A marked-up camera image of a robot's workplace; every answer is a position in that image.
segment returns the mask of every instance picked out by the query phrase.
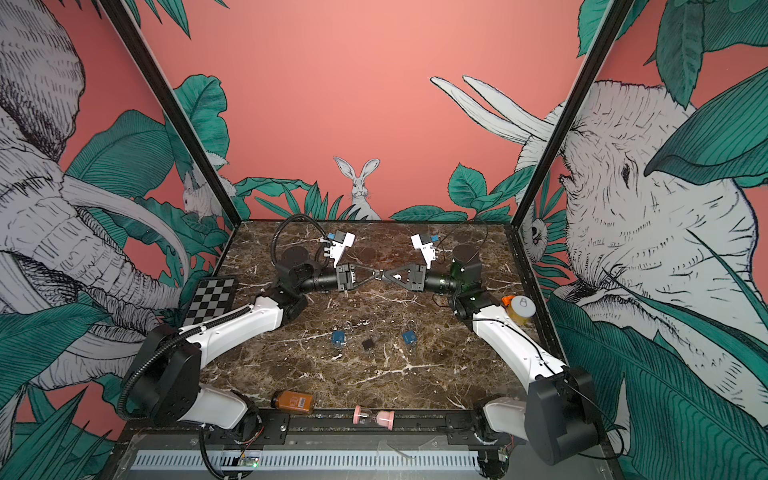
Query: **brown marble surface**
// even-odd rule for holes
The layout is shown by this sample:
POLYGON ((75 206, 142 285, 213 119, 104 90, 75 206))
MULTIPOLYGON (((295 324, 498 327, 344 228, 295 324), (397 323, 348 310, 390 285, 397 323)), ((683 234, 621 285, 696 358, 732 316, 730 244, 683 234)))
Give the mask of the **brown marble surface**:
MULTIPOLYGON (((238 231, 220 275, 237 275, 240 288, 234 306, 242 306, 271 282, 275 273, 269 245, 277 222, 246 222, 238 231)), ((414 250, 414 233, 445 236, 455 225, 400 223, 324 223, 326 231, 356 235, 342 263, 392 269, 423 263, 414 250)), ((504 229, 489 226, 480 251, 485 285, 499 298, 522 294, 515 260, 504 229)), ((479 245, 485 227, 462 225, 440 247, 438 259, 450 264, 451 249, 461 243, 479 245)), ((289 245, 314 253, 319 234, 307 223, 294 223, 280 236, 278 256, 289 245)), ((445 270, 434 263, 434 270, 445 270)), ((268 406, 278 389, 308 392, 316 408, 464 409, 493 394, 523 399, 517 377, 485 341, 460 323, 442 298, 410 293, 373 280, 348 293, 312 293, 298 319, 224 353, 201 373, 201 382, 236 389, 258 406, 268 406), (335 329, 346 331, 346 344, 331 343, 335 329), (412 348, 402 334, 413 329, 412 348), (362 342, 373 339, 365 351, 362 342)), ((526 328, 538 341, 533 325, 526 328)))

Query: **blue cube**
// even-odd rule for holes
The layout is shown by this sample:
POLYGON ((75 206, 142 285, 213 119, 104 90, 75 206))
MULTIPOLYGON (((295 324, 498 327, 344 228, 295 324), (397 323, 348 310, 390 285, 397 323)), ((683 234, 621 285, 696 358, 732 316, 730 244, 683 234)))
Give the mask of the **blue cube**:
POLYGON ((416 333, 413 330, 409 330, 402 334, 402 339, 406 341, 406 345, 413 345, 416 343, 416 333))
POLYGON ((341 346, 344 344, 344 330, 334 330, 331 333, 331 342, 334 346, 341 346))

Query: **tropical leaf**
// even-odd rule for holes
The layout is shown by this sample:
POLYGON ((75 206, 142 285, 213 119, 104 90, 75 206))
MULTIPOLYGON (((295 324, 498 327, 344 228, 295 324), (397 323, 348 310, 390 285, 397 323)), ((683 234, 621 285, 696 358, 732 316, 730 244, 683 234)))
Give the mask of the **tropical leaf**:
POLYGON ((565 213, 565 210, 558 210, 558 211, 554 212, 552 215, 550 215, 549 217, 545 218, 544 222, 545 223, 565 222, 566 218, 567 218, 566 215, 567 214, 565 213))
POLYGON ((190 26, 187 20, 187 12, 184 11, 184 0, 157 0, 163 10, 168 13, 176 25, 179 25, 187 37, 190 36, 190 26))
POLYGON ((301 208, 299 208, 299 202, 296 201, 296 197, 294 197, 293 194, 290 193, 290 190, 286 188, 285 184, 282 184, 281 187, 283 187, 283 192, 286 195, 286 200, 288 200, 288 207, 290 207, 290 211, 294 212, 295 214, 300 214, 301 208))
POLYGON ((58 452, 84 393, 85 390, 83 389, 59 410, 56 410, 48 417, 48 420, 37 427, 20 444, 0 470, 0 480, 24 478, 28 472, 32 473, 41 467, 45 470, 53 463, 55 456, 49 458, 45 453, 51 449, 54 453, 58 452))
POLYGON ((672 99, 690 103, 704 55, 704 5, 668 2, 656 41, 656 66, 672 99))
POLYGON ((475 218, 485 222, 509 222, 509 207, 495 208, 481 212, 475 218))
POLYGON ((317 209, 317 220, 325 220, 328 216, 328 194, 317 209))
POLYGON ((563 196, 563 192, 565 192, 565 187, 560 187, 557 189, 557 191, 554 192, 552 197, 547 202, 547 205, 541 211, 542 217, 546 217, 547 215, 549 215, 549 212, 551 212, 552 209, 558 204, 558 201, 560 201, 560 197, 563 196))
POLYGON ((255 198, 256 198, 256 201, 262 204, 263 207, 273 211, 274 213, 280 215, 281 217, 288 218, 291 216, 291 213, 288 210, 273 204, 269 200, 264 200, 263 198, 259 198, 259 197, 255 197, 255 198))
POLYGON ((536 281, 538 282, 539 286, 544 287, 544 288, 551 288, 553 290, 560 286, 555 281, 550 280, 548 278, 542 278, 540 276, 536 277, 536 281))
POLYGON ((122 197, 144 197, 174 166, 165 127, 136 110, 96 134, 66 174, 122 197))
POLYGON ((768 308, 766 308, 766 304, 757 298, 757 295, 755 295, 750 286, 741 279, 741 277, 733 270, 733 268, 731 268, 730 265, 728 265, 728 263, 726 263, 726 261, 717 254, 717 252, 712 250, 709 245, 704 243, 704 240, 701 240, 694 232, 690 230, 688 230, 688 233, 690 233, 699 243, 701 243, 704 248, 709 250, 712 254, 712 257, 720 262, 720 265, 723 266, 723 268, 728 272, 728 275, 730 275, 733 281, 736 282, 736 285, 739 286, 746 299, 750 301, 750 305, 752 305, 752 308, 755 309, 755 313, 757 313, 757 315, 763 321, 763 325, 768 328, 768 308))
POLYGON ((504 192, 496 192, 495 194, 477 197, 470 203, 470 206, 477 210, 478 213, 482 212, 483 210, 498 205, 497 201, 502 197, 503 194, 504 192))
POLYGON ((94 219, 107 231, 107 235, 114 240, 118 247, 125 247, 125 242, 128 240, 128 232, 124 228, 118 227, 107 212, 101 208, 89 208, 88 213, 93 215, 94 219))
MULTIPOLYGON (((605 9, 610 3, 610 0, 584 0, 581 4, 581 9, 579 10, 578 15, 579 57, 585 55, 592 46, 592 40, 598 33, 598 28, 605 15, 605 9)), ((640 13, 643 12, 647 3, 648 0, 634 1, 630 11, 627 13, 627 18, 624 20, 624 24, 621 26, 621 30, 619 30, 619 34, 616 37, 617 40, 627 33, 627 30, 629 30, 629 27, 631 27, 634 21, 637 20, 640 13)))
POLYGON ((235 204, 235 210, 237 210, 241 220, 248 220, 250 218, 250 208, 245 204, 244 198, 232 197, 232 203, 235 204))
POLYGON ((443 212, 429 218, 430 222, 463 222, 467 220, 464 212, 443 212))
POLYGON ((704 51, 718 51, 731 45, 768 46, 768 2, 733 13, 730 2, 704 6, 704 51))
POLYGON ((639 475, 649 480, 768 476, 768 432, 675 355, 632 328, 592 322, 581 308, 554 295, 548 308, 569 363, 592 375, 596 403, 609 419, 616 417, 626 379, 632 465, 639 475))
POLYGON ((484 197, 487 193, 483 174, 458 164, 448 182, 448 195, 451 201, 460 207, 472 208, 472 201, 477 197, 484 197))
MULTIPOLYGON (((158 1, 167 12, 166 5, 160 0, 158 1)), ((164 0, 164 2, 176 3, 176 0, 164 0)), ((187 77, 179 88, 174 89, 174 93, 184 109, 184 113, 189 117, 192 128, 197 137, 200 138, 203 148, 225 158, 230 146, 230 135, 227 131, 227 123, 219 116, 221 112, 227 109, 227 96, 221 87, 221 81, 216 77, 193 75, 187 77)), ((173 149, 179 178, 184 181, 184 176, 187 173, 192 174, 194 161, 167 116, 165 117, 165 126, 173 149)))
POLYGON ((566 252, 568 251, 568 245, 565 243, 550 243, 547 245, 547 249, 544 251, 544 253, 557 253, 557 252, 566 252))
POLYGON ((435 207, 434 205, 415 205, 414 207, 400 210, 390 218, 399 222, 426 222, 435 215, 442 214, 443 212, 445 211, 442 208, 435 207))
POLYGON ((568 278, 568 275, 556 266, 534 265, 533 270, 536 270, 539 275, 549 278, 568 278))
POLYGON ((768 174, 768 68, 708 101, 656 152, 656 170, 696 185, 768 174))
POLYGON ((718 345, 726 352, 730 353, 735 359, 744 364, 763 385, 768 387, 768 346, 742 330, 735 329, 732 326, 725 325, 708 316, 701 315, 682 306, 671 305, 669 303, 658 302, 632 292, 624 285, 618 282, 609 273, 608 278, 613 280, 622 289, 629 292, 634 298, 648 305, 650 308, 658 310, 665 315, 680 320, 698 333, 707 337, 712 343, 718 345))
POLYGON ((109 314, 94 306, 69 303, 27 315, 0 315, 0 405, 47 369, 76 339, 109 314), (45 339, 45 348, 40 347, 45 339))
POLYGON ((667 350, 672 355, 676 356, 678 359, 680 359, 681 362, 683 361, 683 357, 680 356, 680 354, 677 352, 677 349, 675 349, 668 341, 666 341, 664 337, 661 336, 661 332, 658 330, 656 331, 656 335, 654 335, 654 343, 667 350))
POLYGON ((544 206, 547 203, 547 194, 549 193, 549 174, 551 172, 547 171, 547 176, 544 177, 544 182, 541 184, 541 192, 539 193, 539 201, 541 202, 541 205, 538 208, 538 211, 541 212, 541 215, 544 215, 544 206))
POLYGON ((249 197, 254 190, 270 197, 279 197, 285 192, 284 187, 288 190, 310 189, 310 186, 302 180, 281 180, 278 178, 248 177, 235 184, 238 197, 249 197))
MULTIPOLYGON (((187 254, 194 255, 196 253, 206 252, 212 255, 218 255, 216 250, 206 246, 206 235, 190 225, 193 222, 189 217, 193 217, 194 222, 197 222, 197 214, 188 214, 184 212, 184 210, 176 208, 168 202, 161 204, 154 198, 147 198, 146 200, 144 198, 137 198, 134 199, 134 202, 146 208, 165 222, 166 225, 168 225, 179 237, 187 254)), ((109 213, 109 216, 112 217, 115 224, 125 229, 129 237, 139 240, 146 245, 157 243, 163 251, 166 251, 166 248, 170 247, 167 240, 142 222, 132 218, 123 217, 119 214, 109 213)))
POLYGON ((501 195, 496 200, 496 205, 503 204, 505 201, 519 194, 524 188, 526 188, 528 184, 531 183, 531 177, 533 177, 533 172, 535 170, 535 165, 531 165, 530 167, 523 167, 520 170, 514 172, 509 177, 506 177, 500 184, 496 185, 493 190, 491 190, 491 194, 503 192, 503 195, 501 195))
POLYGON ((333 202, 333 205, 331 206, 331 211, 328 213, 328 220, 335 220, 336 219, 336 212, 339 211, 339 204, 341 204, 341 199, 344 198, 343 195, 339 195, 339 198, 336 199, 335 202, 333 202))
POLYGON ((564 267, 565 267, 565 268, 567 268, 567 269, 570 269, 570 268, 571 268, 571 266, 570 266, 570 265, 568 265, 566 262, 564 262, 563 260, 560 260, 560 259, 559 259, 559 258, 557 258, 557 257, 553 257, 552 255, 544 255, 544 256, 541 258, 541 262, 542 262, 542 263, 549 263, 550 265, 559 265, 559 266, 564 266, 564 267))

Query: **white vent grille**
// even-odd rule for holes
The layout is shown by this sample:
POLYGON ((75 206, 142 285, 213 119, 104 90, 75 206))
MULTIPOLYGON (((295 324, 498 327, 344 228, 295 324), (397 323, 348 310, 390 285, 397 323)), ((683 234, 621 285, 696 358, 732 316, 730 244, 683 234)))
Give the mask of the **white vent grille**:
MULTIPOLYGON (((259 470, 478 470, 477 452, 424 452, 405 450, 258 450, 246 457, 259 458, 259 470)), ((229 471, 251 470, 233 467, 239 452, 209 452, 210 462, 229 471)), ((203 459, 196 451, 139 450, 131 470, 204 470, 203 459)))

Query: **white cap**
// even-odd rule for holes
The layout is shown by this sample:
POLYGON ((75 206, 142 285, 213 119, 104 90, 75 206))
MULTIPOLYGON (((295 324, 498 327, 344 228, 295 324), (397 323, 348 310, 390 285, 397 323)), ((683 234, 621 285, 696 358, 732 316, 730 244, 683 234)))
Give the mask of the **white cap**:
POLYGON ((511 302, 512 310, 523 318, 531 318, 536 313, 536 305, 533 300, 525 295, 516 295, 511 302))

